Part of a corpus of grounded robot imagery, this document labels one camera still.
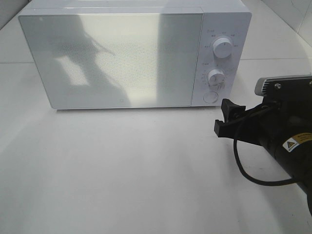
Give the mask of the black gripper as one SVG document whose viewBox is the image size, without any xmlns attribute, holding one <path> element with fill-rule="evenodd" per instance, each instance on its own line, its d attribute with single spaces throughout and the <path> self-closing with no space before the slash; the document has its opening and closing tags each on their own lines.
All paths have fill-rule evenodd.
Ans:
<svg viewBox="0 0 312 234">
<path fill-rule="evenodd" d="M 266 101 L 251 108 L 224 98 L 224 121 L 214 121 L 217 137 L 254 139 L 272 156 L 312 155 L 312 102 Z"/>
</svg>

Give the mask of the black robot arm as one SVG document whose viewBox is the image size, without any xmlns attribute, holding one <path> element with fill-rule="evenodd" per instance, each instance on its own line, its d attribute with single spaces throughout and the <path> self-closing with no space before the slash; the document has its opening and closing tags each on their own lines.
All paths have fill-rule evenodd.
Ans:
<svg viewBox="0 0 312 234">
<path fill-rule="evenodd" d="M 247 109 L 223 99 L 224 120 L 216 120 L 218 137 L 233 139 L 233 152 L 241 174 L 249 181 L 277 187 L 297 184 L 312 208 L 312 103 L 264 98 L 262 103 Z M 249 175 L 239 158 L 238 141 L 263 147 L 290 176 L 289 179 L 265 181 Z"/>
</svg>

